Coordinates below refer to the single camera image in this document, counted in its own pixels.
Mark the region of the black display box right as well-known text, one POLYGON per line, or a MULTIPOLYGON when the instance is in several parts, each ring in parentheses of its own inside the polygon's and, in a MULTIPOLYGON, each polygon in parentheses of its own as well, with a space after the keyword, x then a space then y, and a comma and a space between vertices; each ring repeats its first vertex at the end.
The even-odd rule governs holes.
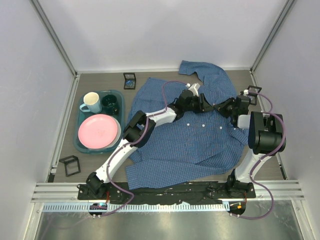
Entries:
POLYGON ((262 88, 259 86, 249 85, 246 90, 249 90, 250 104, 256 106, 258 102, 258 93, 262 88))

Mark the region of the dark green mug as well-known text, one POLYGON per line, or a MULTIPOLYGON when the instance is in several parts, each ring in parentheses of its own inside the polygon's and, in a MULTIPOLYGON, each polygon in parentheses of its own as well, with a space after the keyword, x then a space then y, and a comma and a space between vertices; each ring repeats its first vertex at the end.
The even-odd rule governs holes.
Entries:
POLYGON ((107 115, 118 115, 119 114, 119 103, 117 97, 113 94, 104 96, 101 100, 102 108, 107 115))

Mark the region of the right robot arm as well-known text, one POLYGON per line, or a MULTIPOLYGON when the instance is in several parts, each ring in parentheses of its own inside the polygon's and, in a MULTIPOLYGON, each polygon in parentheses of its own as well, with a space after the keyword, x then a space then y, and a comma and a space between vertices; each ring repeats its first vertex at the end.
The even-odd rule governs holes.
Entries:
POLYGON ((254 177, 262 165, 286 147, 286 127, 283 116, 273 113, 271 100, 260 92, 244 90, 236 98, 230 98, 214 109, 237 129, 248 130, 249 150, 241 164, 228 176, 227 181, 217 190, 231 198, 255 197, 254 177), (249 106, 257 104, 261 96, 270 104, 267 112, 252 111, 249 106))

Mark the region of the blue plaid shirt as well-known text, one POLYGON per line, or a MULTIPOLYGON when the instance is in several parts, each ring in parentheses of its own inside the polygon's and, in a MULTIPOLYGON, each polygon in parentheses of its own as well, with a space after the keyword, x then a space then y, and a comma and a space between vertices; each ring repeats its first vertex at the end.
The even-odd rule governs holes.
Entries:
MULTIPOLYGON (((179 74, 194 73, 203 82, 199 93, 203 93, 210 104, 236 97, 234 85, 219 66, 183 60, 179 74)), ((128 121, 137 111, 152 113, 165 108, 164 84, 162 79, 147 79, 133 99, 128 121)), ((224 174, 241 159, 248 134, 247 129, 235 128, 229 118, 217 111, 186 112, 181 119, 156 127, 147 143, 129 156, 134 162, 126 167, 129 189, 164 188, 224 174)))

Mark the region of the light blue mug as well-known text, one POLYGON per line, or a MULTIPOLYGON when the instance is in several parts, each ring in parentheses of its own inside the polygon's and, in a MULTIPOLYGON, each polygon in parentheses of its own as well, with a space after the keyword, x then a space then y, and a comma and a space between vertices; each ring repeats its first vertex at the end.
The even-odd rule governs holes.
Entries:
POLYGON ((99 94, 97 92, 88 92, 83 97, 83 104, 79 106, 79 109, 84 113, 91 112, 99 114, 102 111, 99 94))

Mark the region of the black display box back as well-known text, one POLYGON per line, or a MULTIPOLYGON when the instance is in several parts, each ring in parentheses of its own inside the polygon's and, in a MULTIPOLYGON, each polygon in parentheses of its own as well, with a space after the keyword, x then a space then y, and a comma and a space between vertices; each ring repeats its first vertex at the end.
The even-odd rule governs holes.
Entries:
POLYGON ((124 90, 135 90, 136 89, 136 74, 134 72, 124 72, 124 90))

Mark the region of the teal plastic tray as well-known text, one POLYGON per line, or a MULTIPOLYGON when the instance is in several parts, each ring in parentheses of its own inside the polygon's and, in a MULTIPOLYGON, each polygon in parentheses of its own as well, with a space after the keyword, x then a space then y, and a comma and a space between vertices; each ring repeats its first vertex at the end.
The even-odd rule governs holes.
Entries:
POLYGON ((83 154, 112 152, 125 123, 125 99, 117 90, 91 91, 78 103, 73 145, 83 154))

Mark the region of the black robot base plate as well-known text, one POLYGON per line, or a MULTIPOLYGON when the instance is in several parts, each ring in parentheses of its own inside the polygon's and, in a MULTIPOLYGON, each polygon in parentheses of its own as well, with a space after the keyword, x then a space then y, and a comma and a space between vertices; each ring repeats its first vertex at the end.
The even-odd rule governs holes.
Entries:
MULTIPOLYGON (((110 183, 102 187, 102 193, 96 196, 86 184, 78 184, 78 200, 106 201, 111 204, 124 204, 131 195, 110 183)), ((223 199, 254 199, 256 197, 252 183, 236 183, 228 186, 218 181, 189 181, 164 188, 137 188, 131 205, 173 205, 183 202, 191 205, 218 204, 223 199)))

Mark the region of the pink plate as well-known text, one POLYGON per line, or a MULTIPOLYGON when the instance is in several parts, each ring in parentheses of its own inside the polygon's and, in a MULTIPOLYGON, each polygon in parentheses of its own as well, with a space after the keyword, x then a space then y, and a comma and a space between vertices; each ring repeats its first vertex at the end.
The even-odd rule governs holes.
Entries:
POLYGON ((113 147, 120 135, 120 123, 114 117, 106 114, 95 114, 88 117, 77 131, 80 143, 90 150, 113 147))

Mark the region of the aluminium frame rail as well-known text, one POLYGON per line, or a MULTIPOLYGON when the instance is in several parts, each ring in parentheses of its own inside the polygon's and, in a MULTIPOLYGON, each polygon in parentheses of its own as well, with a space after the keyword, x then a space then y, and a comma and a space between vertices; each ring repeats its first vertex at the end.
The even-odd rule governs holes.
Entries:
POLYGON ((57 51, 59 52, 60 56, 62 57, 64 63, 66 64, 67 68, 69 69, 72 76, 75 78, 77 76, 77 71, 72 64, 65 48, 63 47, 56 31, 54 30, 47 14, 45 13, 41 3, 38 0, 30 0, 29 1, 32 7, 34 8, 36 14, 38 15, 40 21, 42 22, 45 30, 47 31, 49 37, 51 38, 54 46, 56 47, 57 51))

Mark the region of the black display box front-left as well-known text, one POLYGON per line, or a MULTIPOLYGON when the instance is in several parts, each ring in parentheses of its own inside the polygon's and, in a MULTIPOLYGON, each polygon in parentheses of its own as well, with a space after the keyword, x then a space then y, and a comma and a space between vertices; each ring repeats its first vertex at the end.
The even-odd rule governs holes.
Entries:
POLYGON ((81 172, 79 158, 75 155, 61 158, 58 162, 64 164, 66 177, 70 177, 81 172))

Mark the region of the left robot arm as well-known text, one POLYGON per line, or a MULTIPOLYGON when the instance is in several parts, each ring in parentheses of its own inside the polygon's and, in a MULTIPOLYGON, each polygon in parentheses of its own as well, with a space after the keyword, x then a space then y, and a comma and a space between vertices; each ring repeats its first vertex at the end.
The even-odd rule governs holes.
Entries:
POLYGON ((212 112, 214 106, 206 100, 203 93, 198 92, 199 87, 198 84, 189 86, 172 103, 165 101, 165 108, 162 110, 150 113, 137 111, 124 128, 123 137, 115 151, 87 177, 85 183, 88 191, 96 198, 102 198, 107 193, 107 184, 112 182, 112 176, 133 152, 148 142, 156 127, 173 123, 186 112, 212 112))

